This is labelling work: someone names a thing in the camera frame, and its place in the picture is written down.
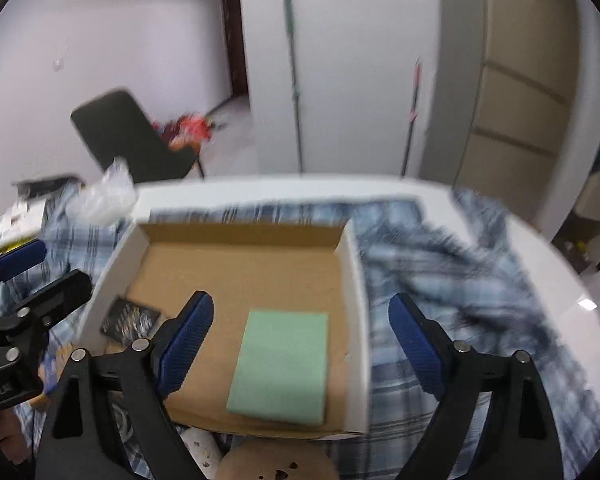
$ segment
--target cardboard box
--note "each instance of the cardboard box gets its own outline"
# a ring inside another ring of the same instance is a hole
[[[165,402],[173,420],[204,430],[325,438],[368,431],[368,304],[352,224],[137,224],[94,288],[78,345],[102,354],[100,326],[116,296],[175,317],[196,290],[214,300],[213,325],[182,388]],[[309,427],[226,411],[250,310],[327,312],[325,421]]]

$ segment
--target floor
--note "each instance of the floor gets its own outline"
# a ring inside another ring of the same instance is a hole
[[[258,174],[253,119],[247,96],[229,101],[213,114],[219,128],[202,147],[200,160],[207,178]],[[197,168],[187,179],[200,178]]]

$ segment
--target door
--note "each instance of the door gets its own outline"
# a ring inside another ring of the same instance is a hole
[[[222,12],[224,14],[224,41],[229,60],[232,95],[236,97],[249,93],[240,0],[222,0]]]

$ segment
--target plaid cloth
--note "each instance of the plaid cloth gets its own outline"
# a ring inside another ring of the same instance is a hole
[[[586,380],[579,363],[558,345],[517,257],[509,249],[506,210],[472,192],[459,191],[453,197],[475,234],[475,247],[462,247],[444,230],[424,225],[414,201],[162,212],[153,215],[152,221],[342,224],[353,219],[370,306],[371,424],[365,436],[324,444],[343,480],[393,479],[422,437],[437,405],[433,396],[422,391],[389,326],[387,305],[397,292],[410,293],[424,315],[440,323],[451,339],[467,340],[480,352],[511,355],[523,348],[533,356],[554,410],[564,475],[573,479],[600,446],[600,407],[593,394],[584,389]],[[18,277],[17,283],[3,285],[8,292],[0,290],[0,315],[13,311],[11,298],[21,298],[44,285],[45,272],[51,280],[55,272],[71,267],[96,278],[120,239],[122,224],[107,230],[70,227],[61,207],[62,203],[43,235],[48,260],[58,264],[45,262],[42,267],[49,265],[54,270],[34,269]],[[50,352],[59,342],[75,336],[71,330],[81,315],[78,312],[55,327]],[[466,472],[471,462],[488,402],[488,395],[480,397],[452,477]],[[26,404],[18,411],[35,444],[42,417],[32,415]],[[150,476],[137,443],[131,440],[127,447],[134,470]]]

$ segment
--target green foam block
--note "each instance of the green foam block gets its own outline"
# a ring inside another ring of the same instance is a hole
[[[328,314],[252,310],[226,409],[265,420],[324,422]]]

